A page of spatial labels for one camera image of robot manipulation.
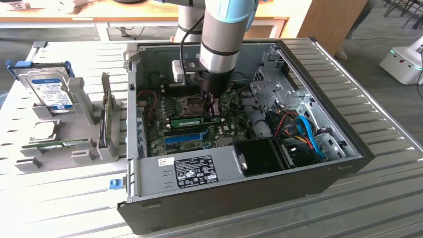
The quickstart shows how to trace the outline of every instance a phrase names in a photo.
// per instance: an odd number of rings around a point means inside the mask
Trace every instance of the chair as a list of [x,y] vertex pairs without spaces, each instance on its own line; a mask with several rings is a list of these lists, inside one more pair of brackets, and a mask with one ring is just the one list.
[[401,11],[401,17],[404,16],[404,14],[407,13],[408,9],[412,7],[413,4],[417,4],[419,1],[417,0],[393,0],[392,5],[389,6],[388,10],[384,13],[384,17],[387,17],[389,15],[389,13],[393,11],[393,9],[399,6],[403,6],[403,11]]
[[403,28],[405,27],[405,25],[408,24],[408,22],[409,22],[409,20],[413,18],[413,16],[416,16],[416,12],[419,11],[420,7],[423,6],[423,1],[413,0],[413,4],[419,4],[419,6],[416,7],[415,12],[413,12],[412,15],[409,16],[409,18],[408,18],[405,24],[403,25]]

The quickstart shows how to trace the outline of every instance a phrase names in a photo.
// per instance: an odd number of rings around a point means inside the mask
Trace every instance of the perforated metal table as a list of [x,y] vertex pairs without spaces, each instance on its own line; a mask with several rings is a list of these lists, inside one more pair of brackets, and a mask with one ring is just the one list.
[[[423,234],[421,147],[320,45],[309,39],[284,39],[284,42],[377,157],[321,194],[144,237],[377,238]],[[113,94],[124,100],[125,44],[49,42],[44,48],[32,48],[26,60],[70,61],[93,101],[101,98],[101,72],[109,72]],[[109,207],[124,194],[108,191],[109,180],[121,177],[126,170],[125,130],[120,145],[122,159],[117,162],[70,168],[74,166],[70,159],[57,160],[45,162],[48,166],[40,168],[44,172],[20,173],[13,169],[16,148],[24,129],[36,119],[26,97],[14,83],[0,111],[0,236],[133,237],[116,209]]]

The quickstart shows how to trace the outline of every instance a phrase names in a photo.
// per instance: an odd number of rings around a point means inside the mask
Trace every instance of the cardboard box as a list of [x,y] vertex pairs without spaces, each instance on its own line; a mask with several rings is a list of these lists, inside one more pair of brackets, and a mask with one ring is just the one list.
[[5,11],[16,11],[26,9],[24,1],[0,0],[0,9]]
[[62,14],[72,14],[73,8],[97,0],[25,0],[30,8],[46,8]]

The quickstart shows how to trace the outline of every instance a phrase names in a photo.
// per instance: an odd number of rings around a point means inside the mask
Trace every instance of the gray floor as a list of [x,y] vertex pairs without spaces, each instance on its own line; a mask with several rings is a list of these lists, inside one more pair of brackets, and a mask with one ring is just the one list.
[[[423,28],[411,29],[412,19],[403,29],[407,15],[400,17],[396,9],[387,18],[383,14],[384,2],[380,0],[365,21],[360,24],[352,37],[368,38],[373,36],[412,37],[423,35]],[[388,113],[413,138],[423,144],[423,99],[419,97],[415,85],[403,85],[380,67],[393,46],[408,46],[413,39],[377,38],[373,40],[351,39],[344,42],[348,60],[339,60],[347,71],[371,93]]]
[[[423,35],[423,28],[412,30],[411,25],[403,29],[401,26],[407,16],[399,17],[400,11],[395,10],[387,18],[383,17],[385,8],[384,2],[376,5],[368,18],[359,26],[353,37],[367,38],[373,36],[412,37]],[[137,36],[141,28],[128,31],[132,36]],[[112,40],[128,40],[121,37],[120,31],[109,29]],[[138,40],[168,39],[173,35],[174,28],[145,28]],[[0,29],[0,65],[6,60],[24,60],[33,41],[94,41],[97,39],[93,28],[70,29]],[[340,63],[372,94],[377,102],[387,109],[388,113],[399,121],[400,125],[412,134],[415,139],[423,144],[423,99],[419,97],[413,85],[400,84],[391,75],[379,67],[385,54],[393,46],[407,46],[415,39],[388,39],[373,40],[351,39],[344,42],[348,60]],[[0,66],[0,94],[6,92],[12,86],[13,79]]]

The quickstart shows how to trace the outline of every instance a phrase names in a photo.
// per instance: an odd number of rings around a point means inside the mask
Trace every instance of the red cable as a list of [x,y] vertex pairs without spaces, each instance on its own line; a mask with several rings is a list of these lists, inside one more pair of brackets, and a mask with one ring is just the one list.
[[156,102],[157,102],[157,95],[156,95],[156,92],[153,91],[149,91],[149,90],[142,90],[140,91],[140,93],[137,94],[137,97],[142,94],[142,93],[150,93],[153,95],[153,103],[152,103],[152,107],[149,108],[148,110],[148,115],[150,114],[150,111],[153,109],[153,107],[156,106]]
[[305,141],[307,141],[307,144],[309,145],[309,148],[312,149],[312,144],[309,142],[309,140],[307,139],[307,137],[304,137]]
[[284,114],[284,116],[281,117],[281,120],[280,120],[280,123],[279,123],[277,129],[276,129],[275,136],[279,134],[279,130],[280,130],[280,127],[281,127],[281,124],[283,124],[284,117],[285,117],[285,115],[289,115],[289,114],[296,115],[296,112],[287,112],[287,113]]

